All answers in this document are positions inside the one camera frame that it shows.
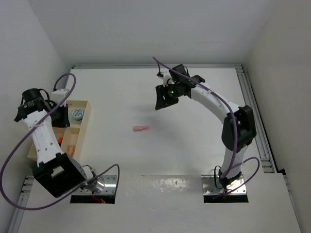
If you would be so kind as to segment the pastel pink correction tape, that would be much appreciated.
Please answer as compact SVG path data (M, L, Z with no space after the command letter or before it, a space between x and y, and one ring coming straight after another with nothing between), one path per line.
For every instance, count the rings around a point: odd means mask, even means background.
M148 125L134 126L133 131L134 132L146 131L146 130L149 130L149 128L150 127Z

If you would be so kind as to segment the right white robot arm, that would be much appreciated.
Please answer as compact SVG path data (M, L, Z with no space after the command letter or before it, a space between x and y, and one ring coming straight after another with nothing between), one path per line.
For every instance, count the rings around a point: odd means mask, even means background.
M159 70L157 77L162 84L155 88L156 110L175 105L180 97L187 96L207 108L222 123L221 140L225 155L218 177L222 188L227 188L241 176L244 154L257 135L253 109L228 101L212 90L204 78L191 76L183 64L170 68L168 72Z

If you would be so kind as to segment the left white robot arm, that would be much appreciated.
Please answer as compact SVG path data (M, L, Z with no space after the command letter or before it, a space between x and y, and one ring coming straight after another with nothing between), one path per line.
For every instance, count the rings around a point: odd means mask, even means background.
M36 161L34 178L58 198L74 187L93 189L96 181L91 166L79 163L89 122L91 106L86 100L67 100L50 116L48 113L69 90L58 89L46 97L43 89L32 88L22 93L23 103L17 109L16 122L22 121L31 134L33 145L28 158Z

